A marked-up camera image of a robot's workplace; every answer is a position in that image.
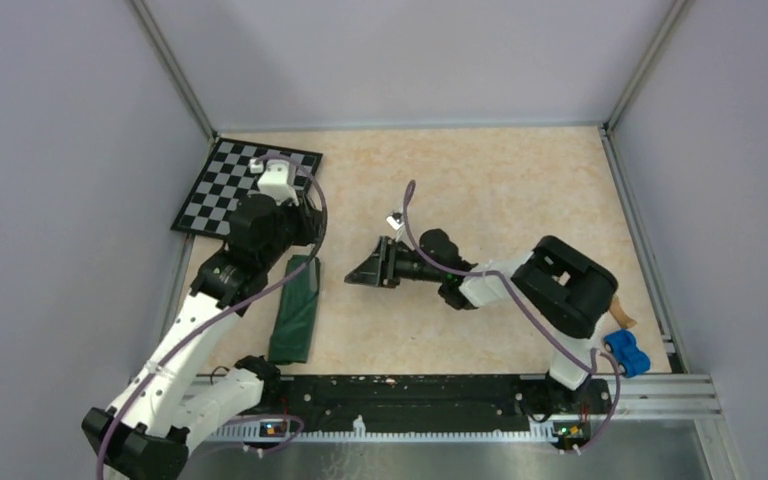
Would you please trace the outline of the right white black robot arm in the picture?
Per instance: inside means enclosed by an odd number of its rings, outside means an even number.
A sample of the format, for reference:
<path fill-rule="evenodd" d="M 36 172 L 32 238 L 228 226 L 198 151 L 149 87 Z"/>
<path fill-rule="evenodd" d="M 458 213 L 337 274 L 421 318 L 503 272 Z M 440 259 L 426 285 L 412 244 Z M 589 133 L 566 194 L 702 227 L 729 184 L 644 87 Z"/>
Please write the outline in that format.
<path fill-rule="evenodd" d="M 586 400 L 595 335 L 619 286 L 613 273 L 552 235 L 513 260 L 477 264 L 465 260 L 442 229 L 413 237 L 402 213 L 392 213 L 387 222 L 396 235 L 380 237 L 345 283 L 395 288 L 404 280 L 432 282 L 455 310 L 508 300 L 532 305 L 547 320 L 539 330 L 555 349 L 546 385 L 549 404 L 572 412 Z"/>

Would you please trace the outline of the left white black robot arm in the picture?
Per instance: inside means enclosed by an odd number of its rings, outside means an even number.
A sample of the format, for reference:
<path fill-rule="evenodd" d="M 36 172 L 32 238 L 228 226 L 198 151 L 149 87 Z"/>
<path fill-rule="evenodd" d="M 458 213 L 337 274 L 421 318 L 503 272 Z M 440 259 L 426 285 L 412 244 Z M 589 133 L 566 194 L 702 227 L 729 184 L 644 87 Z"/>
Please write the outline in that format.
<path fill-rule="evenodd" d="M 176 479 L 237 414 L 279 404 L 278 370 L 257 356 L 186 396 L 249 307 L 304 274 L 324 243 L 326 199 L 309 169 L 280 154 L 255 157 L 248 168 L 257 190 L 239 200 L 222 247 L 199 268 L 170 328 L 123 392 L 82 421 L 98 479 Z"/>

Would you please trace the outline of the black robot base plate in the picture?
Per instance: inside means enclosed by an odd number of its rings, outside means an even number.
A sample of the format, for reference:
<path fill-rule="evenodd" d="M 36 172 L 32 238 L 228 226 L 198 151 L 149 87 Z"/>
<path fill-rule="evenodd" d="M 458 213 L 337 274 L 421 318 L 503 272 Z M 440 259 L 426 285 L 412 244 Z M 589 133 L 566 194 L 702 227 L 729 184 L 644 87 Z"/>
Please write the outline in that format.
<path fill-rule="evenodd" d="M 545 375 L 295 375 L 268 388 L 257 413 L 300 417 L 307 432 L 525 432 L 564 416 L 602 415 L 606 381 L 569 390 Z"/>

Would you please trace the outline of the dark green cloth napkin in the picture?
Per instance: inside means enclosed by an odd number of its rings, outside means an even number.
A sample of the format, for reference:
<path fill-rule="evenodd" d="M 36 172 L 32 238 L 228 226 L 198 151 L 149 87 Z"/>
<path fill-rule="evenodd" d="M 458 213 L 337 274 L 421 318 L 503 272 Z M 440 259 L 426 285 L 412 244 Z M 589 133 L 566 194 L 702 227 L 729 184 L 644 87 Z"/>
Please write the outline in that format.
<path fill-rule="evenodd" d="M 300 266 L 303 271 L 281 290 L 274 328 L 269 340 L 267 359 L 276 365 L 306 363 L 309 358 L 320 294 L 321 262 L 314 257 L 292 256 L 286 268 L 290 274 Z"/>

